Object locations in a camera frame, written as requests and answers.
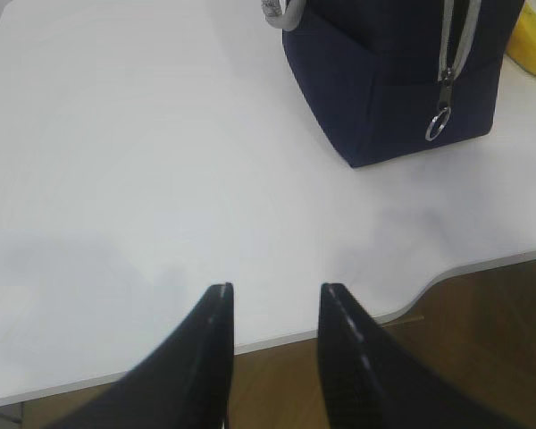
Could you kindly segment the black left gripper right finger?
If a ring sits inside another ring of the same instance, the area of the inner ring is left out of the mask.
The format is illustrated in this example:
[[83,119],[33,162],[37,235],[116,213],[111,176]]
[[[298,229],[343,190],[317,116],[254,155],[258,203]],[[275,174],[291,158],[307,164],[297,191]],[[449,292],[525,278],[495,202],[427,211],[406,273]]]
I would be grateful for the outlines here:
[[317,361],[332,428],[515,428],[402,348],[341,283],[321,287]]

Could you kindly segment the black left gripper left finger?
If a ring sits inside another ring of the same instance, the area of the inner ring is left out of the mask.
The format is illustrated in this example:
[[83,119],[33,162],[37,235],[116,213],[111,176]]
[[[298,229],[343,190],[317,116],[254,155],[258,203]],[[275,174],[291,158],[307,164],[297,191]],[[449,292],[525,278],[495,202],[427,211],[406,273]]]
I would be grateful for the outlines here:
[[234,295],[209,287],[139,365],[53,428],[225,428],[234,359]]

